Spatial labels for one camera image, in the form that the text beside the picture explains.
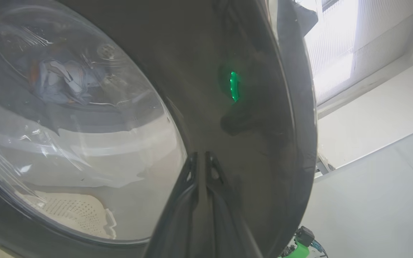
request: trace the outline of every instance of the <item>white wall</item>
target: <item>white wall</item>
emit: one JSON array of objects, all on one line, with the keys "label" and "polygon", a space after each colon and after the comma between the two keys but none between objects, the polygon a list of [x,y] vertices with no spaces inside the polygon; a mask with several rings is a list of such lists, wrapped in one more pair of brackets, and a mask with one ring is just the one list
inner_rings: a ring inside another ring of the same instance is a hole
[{"label": "white wall", "polygon": [[413,258],[413,135],[321,177],[302,224],[330,258]]},{"label": "white wall", "polygon": [[413,134],[413,66],[318,121],[318,151],[340,168]]}]

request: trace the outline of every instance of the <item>green light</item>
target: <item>green light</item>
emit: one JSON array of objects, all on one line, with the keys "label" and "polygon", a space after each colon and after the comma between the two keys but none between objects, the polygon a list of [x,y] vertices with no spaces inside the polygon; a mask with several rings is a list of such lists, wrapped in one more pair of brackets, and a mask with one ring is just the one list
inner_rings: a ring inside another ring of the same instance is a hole
[{"label": "green light", "polygon": [[231,72],[231,94],[234,102],[236,102],[240,96],[238,94],[238,83],[240,82],[240,77],[236,72]]}]

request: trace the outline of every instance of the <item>washing machine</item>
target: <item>washing machine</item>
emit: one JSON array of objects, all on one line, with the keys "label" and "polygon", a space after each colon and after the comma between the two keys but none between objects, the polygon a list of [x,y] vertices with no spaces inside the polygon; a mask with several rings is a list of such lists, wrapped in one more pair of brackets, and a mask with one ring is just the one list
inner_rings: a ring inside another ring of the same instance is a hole
[{"label": "washing machine", "polygon": [[277,257],[317,155],[278,2],[0,0],[0,248]]}]

